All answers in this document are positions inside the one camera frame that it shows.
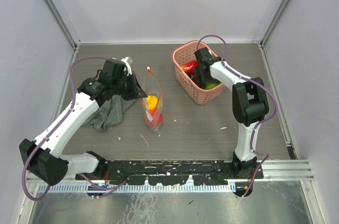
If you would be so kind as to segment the clear zip bag orange zipper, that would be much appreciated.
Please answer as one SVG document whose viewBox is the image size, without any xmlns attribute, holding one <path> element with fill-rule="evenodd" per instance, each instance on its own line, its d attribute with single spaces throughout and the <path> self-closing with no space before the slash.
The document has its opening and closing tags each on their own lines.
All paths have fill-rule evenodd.
<svg viewBox="0 0 339 224">
<path fill-rule="evenodd" d="M 163 123 L 163 93 L 160 82 L 150 67 L 147 67 L 141 88 L 147 94 L 141 99 L 145 123 L 152 132 L 156 132 Z"/>
</svg>

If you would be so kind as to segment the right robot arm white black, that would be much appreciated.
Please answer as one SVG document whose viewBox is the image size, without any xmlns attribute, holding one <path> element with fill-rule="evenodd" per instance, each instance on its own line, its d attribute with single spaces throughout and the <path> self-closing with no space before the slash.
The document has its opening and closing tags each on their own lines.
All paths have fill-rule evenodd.
<svg viewBox="0 0 339 224">
<path fill-rule="evenodd" d="M 239 125 L 231 170 L 236 177 L 245 178 L 256 167 L 258 129 L 269 112 L 266 88 L 261 78 L 243 75 L 208 48 L 194 54 L 198 61 L 195 73 L 204 86 L 220 82 L 231 90 L 233 116 Z"/>
</svg>

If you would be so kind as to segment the yellow pear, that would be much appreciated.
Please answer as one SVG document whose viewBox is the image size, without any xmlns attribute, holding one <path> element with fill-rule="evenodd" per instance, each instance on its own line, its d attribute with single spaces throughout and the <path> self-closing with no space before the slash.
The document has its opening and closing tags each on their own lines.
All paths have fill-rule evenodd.
<svg viewBox="0 0 339 224">
<path fill-rule="evenodd" d="M 148 95 L 146 102 L 147 102 L 149 111 L 153 111 L 158 104 L 158 98 L 155 95 Z"/>
</svg>

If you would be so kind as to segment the red apple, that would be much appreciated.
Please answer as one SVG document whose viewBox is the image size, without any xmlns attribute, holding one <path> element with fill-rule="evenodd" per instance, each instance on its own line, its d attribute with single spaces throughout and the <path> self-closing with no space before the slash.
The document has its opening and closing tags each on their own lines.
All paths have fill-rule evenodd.
<svg viewBox="0 0 339 224">
<path fill-rule="evenodd" d="M 157 127 L 163 122 L 163 114 L 157 110 L 145 111 L 146 124 L 150 127 Z"/>
</svg>

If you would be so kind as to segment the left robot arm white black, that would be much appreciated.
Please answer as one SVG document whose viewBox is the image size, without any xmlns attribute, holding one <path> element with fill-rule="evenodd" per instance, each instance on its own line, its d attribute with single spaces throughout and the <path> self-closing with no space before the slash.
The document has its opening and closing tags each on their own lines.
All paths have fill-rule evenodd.
<svg viewBox="0 0 339 224">
<path fill-rule="evenodd" d="M 73 99 L 59 117 L 34 140 L 24 139 L 19 150 L 25 169 L 50 186 L 58 184 L 65 176 L 87 173 L 95 180 L 106 173 L 105 159 L 88 151 L 80 155 L 63 155 L 71 137 L 87 118 L 106 101 L 120 96 L 126 101 L 146 97 L 135 73 L 132 60 L 106 59 L 95 78 L 84 80 L 73 88 Z"/>
</svg>

